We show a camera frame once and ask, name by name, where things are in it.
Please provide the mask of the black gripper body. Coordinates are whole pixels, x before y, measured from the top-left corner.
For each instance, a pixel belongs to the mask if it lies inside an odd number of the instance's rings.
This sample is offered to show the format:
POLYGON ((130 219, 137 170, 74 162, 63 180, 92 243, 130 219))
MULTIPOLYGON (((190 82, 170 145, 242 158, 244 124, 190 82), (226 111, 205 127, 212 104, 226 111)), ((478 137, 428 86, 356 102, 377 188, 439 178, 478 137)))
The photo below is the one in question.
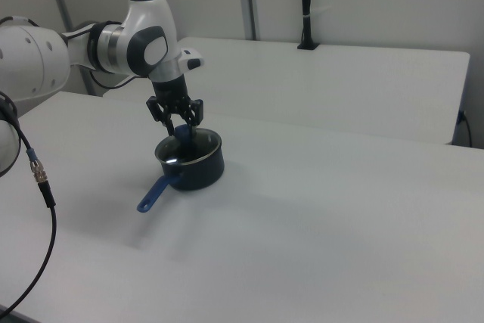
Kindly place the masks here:
POLYGON ((152 82, 157 103, 162 107, 174 107, 190 99, 185 77, 180 76, 166 82, 152 82))

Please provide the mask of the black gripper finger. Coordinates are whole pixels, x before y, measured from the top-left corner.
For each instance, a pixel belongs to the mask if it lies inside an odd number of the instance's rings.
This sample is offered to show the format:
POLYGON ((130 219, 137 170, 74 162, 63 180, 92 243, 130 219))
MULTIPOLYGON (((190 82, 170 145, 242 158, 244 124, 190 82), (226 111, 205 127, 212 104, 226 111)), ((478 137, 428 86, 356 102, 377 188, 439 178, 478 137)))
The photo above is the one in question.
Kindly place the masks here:
POLYGON ((157 98, 155 96, 149 97, 146 101, 146 105, 153 119, 156 122, 162 123, 162 125, 166 128, 168 135, 173 136, 175 132, 175 127, 172 123, 171 113, 163 109, 158 104, 157 98))
POLYGON ((188 100, 183 107, 181 116, 187 125, 189 137, 193 138, 196 134, 197 127, 203 121, 204 103, 201 99, 188 100))

